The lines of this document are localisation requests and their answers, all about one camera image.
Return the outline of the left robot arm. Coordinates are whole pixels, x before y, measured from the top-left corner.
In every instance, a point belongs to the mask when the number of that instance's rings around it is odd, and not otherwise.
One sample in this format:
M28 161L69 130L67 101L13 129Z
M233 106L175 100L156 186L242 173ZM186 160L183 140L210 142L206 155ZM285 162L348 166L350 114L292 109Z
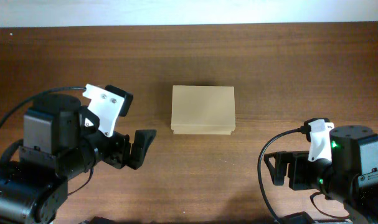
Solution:
M142 166L156 130L111 137L96 126L87 106L74 96L49 94L34 100L24 115L24 137L0 158L0 223L51 223L67 200L68 182L93 173L101 161L121 169Z

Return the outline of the brown cardboard box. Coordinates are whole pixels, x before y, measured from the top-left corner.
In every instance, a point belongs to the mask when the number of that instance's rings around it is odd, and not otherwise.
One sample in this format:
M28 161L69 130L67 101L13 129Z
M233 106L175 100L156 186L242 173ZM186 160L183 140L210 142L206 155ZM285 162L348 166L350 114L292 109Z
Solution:
M235 128L234 87L173 86L171 129L174 134L230 135Z

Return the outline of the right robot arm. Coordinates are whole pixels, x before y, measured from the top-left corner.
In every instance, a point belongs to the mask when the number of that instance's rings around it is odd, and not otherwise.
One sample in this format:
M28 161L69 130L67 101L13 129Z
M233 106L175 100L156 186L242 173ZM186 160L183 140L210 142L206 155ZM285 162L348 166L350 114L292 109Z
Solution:
M378 223L378 134L366 126L339 126L329 132L330 159L306 151L261 151L274 185L289 178L292 190L315 190L343 204L353 223Z

